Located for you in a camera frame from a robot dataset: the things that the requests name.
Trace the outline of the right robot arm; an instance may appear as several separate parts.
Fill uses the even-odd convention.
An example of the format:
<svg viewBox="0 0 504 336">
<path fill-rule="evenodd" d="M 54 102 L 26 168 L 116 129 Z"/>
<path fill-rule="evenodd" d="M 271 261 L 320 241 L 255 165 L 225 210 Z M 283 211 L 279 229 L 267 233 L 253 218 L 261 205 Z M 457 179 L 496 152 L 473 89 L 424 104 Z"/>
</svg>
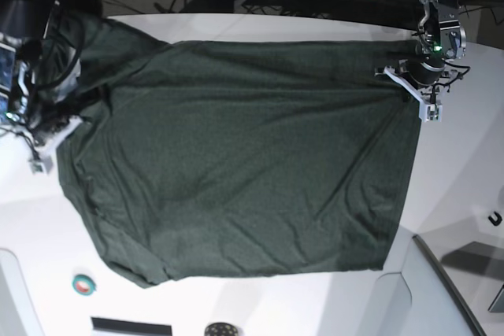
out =
<svg viewBox="0 0 504 336">
<path fill-rule="evenodd" d="M 61 40 L 57 23 L 61 0 L 1 0 L 1 122 L 44 135 L 46 106 L 42 91 L 53 91 L 76 78 L 81 46 L 66 46 L 69 62 L 54 78 L 46 76 L 53 50 L 43 43 Z"/>
</svg>

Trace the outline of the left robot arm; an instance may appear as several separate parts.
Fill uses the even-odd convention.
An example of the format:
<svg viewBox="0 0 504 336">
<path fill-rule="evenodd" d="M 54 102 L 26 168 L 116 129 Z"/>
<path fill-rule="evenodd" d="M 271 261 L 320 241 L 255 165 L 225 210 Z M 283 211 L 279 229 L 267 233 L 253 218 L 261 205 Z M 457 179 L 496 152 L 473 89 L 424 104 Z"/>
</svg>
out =
<svg viewBox="0 0 504 336">
<path fill-rule="evenodd" d="M 419 0 L 423 16 L 417 23 L 419 58 L 407 61 L 411 79 L 422 87 L 435 84 L 445 67 L 465 55 L 466 33 L 458 18 L 459 0 Z"/>
</svg>

